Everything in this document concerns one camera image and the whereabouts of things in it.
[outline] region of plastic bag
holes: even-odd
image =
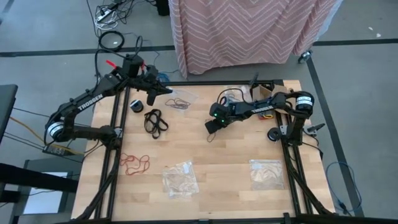
[[[188,197],[199,192],[191,161],[164,170],[163,184],[170,198]]]
[[[162,96],[164,105],[179,111],[185,111],[198,99],[198,96],[185,90],[173,89],[171,94]]]
[[[283,169],[280,161],[251,159],[250,166],[253,190],[284,189]]]
[[[240,92],[239,90],[236,90],[236,89],[225,91],[222,94],[222,96],[224,96],[225,100],[226,100],[226,103],[224,104],[224,106],[228,106],[228,104],[232,103],[232,102],[242,102],[243,99],[246,102],[248,102],[248,103],[252,102],[252,98],[251,98],[250,90],[249,90],[248,86],[246,86],[246,85],[243,85],[243,86],[226,86],[225,89],[229,89],[229,88],[239,88],[240,90],[242,90],[243,95],[242,95],[242,92]]]

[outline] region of wooden tabletop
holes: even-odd
[[[285,80],[284,85],[295,91],[301,90],[298,80]],[[268,130],[276,127],[276,120],[259,121],[257,116],[252,116],[218,131],[214,141],[208,143],[205,120],[210,118],[210,105],[226,86],[173,88],[189,91],[198,98],[184,112],[166,107],[161,97],[156,99],[153,107],[145,105],[141,113],[127,112],[122,152],[137,157],[148,155],[150,168],[136,175],[126,175],[126,168],[119,168],[112,220],[275,218],[284,212],[294,216],[282,146],[266,137]],[[146,102],[146,96],[145,92],[131,91],[130,101]],[[114,98],[109,97],[96,104],[93,127],[109,124],[113,101]],[[158,140],[143,127],[144,113],[153,108],[162,111],[163,119],[170,126]],[[308,136],[304,136],[303,141],[316,145]],[[94,144],[89,142],[87,148]],[[299,150],[308,186],[322,204],[334,212],[318,151],[306,145],[300,146]],[[101,147],[85,159],[72,218],[79,216],[93,199],[100,182],[103,158],[104,147]],[[251,159],[280,160],[284,169],[284,189],[251,190]],[[189,160],[193,162],[199,193],[188,198],[170,199],[164,191],[162,171]],[[301,209],[305,211],[301,190],[296,186]],[[106,213],[108,195],[104,197],[103,214]]]

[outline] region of pink fabric curtain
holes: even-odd
[[[309,49],[336,0],[169,0],[184,77],[215,67],[285,63]]]

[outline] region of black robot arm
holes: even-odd
[[[288,105],[287,99],[295,98],[296,107],[293,109]],[[306,91],[297,91],[293,93],[276,93],[273,97],[248,102],[233,102],[224,106],[219,102],[213,103],[210,108],[210,116],[215,117],[212,121],[205,124],[209,134],[216,132],[221,128],[226,128],[235,121],[243,121],[256,113],[263,113],[269,110],[280,109],[294,116],[293,123],[287,126],[285,138],[289,144],[302,144],[302,131],[304,122],[312,115],[312,106],[314,97]]]
[[[146,66],[146,72],[144,73],[142,70],[142,74],[137,75],[139,69],[144,67],[143,63],[144,61],[135,55],[133,58],[127,56],[122,68],[113,65],[113,71],[105,75],[94,88],[86,90],[82,95],[75,99],[71,98],[68,103],[60,105],[46,124],[46,132],[57,142],[76,138],[99,139],[105,146],[108,146],[117,137],[112,127],[77,126],[75,125],[76,115],[103,98],[122,92],[125,87],[146,91],[148,105],[153,105],[156,96],[171,93],[172,90],[157,80],[158,71],[154,66]]]

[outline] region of gray floor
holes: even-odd
[[[0,10],[7,0],[0,0]],[[91,7],[102,4],[90,0]],[[397,38],[398,2],[395,0],[345,0],[329,28],[320,40],[358,40]],[[151,40],[145,45],[172,45],[170,18],[159,17],[156,8],[148,3],[134,7],[127,25],[120,24],[117,30],[134,32]],[[126,47],[133,47],[135,37],[126,35]],[[9,12],[4,14],[0,26],[0,52],[93,49],[97,46],[92,23],[85,1],[15,0]],[[314,47],[313,62],[325,92],[333,120],[348,163],[353,167],[358,189],[363,197],[363,210],[367,217],[398,218],[398,180],[396,174],[398,152],[394,139],[398,66],[398,45],[355,45],[341,47]],[[155,52],[142,52],[140,56],[152,63]],[[101,55],[100,61],[110,59],[120,63],[120,58]],[[216,68],[203,75],[190,75],[195,80],[248,80],[256,72],[260,79],[300,80],[302,88],[315,94],[306,65],[298,65],[297,57],[291,56],[283,65],[244,65]],[[156,65],[161,71],[177,69],[174,51],[160,52]],[[0,84],[19,85],[16,107],[43,114],[53,113],[60,103],[67,101],[94,85],[93,55],[59,55],[1,58]],[[109,66],[99,64],[104,73]],[[182,81],[178,73],[170,76],[173,81]],[[315,103],[313,123],[325,119],[318,101]],[[42,134],[46,118],[13,111],[12,116]],[[77,122],[90,124],[91,110],[79,114]],[[7,132],[39,143],[27,130],[13,121]],[[324,167],[336,161],[330,134],[327,128],[319,133],[320,147],[325,152]],[[72,148],[83,151],[85,141],[72,143]],[[4,138],[0,146],[0,162],[22,167],[25,160],[50,159],[40,151]],[[338,169],[331,170],[331,185],[339,198],[348,203],[348,196]],[[13,205],[0,208],[0,216],[9,218]],[[42,217],[25,217],[21,223],[45,223]],[[65,221],[65,214],[59,217]]]

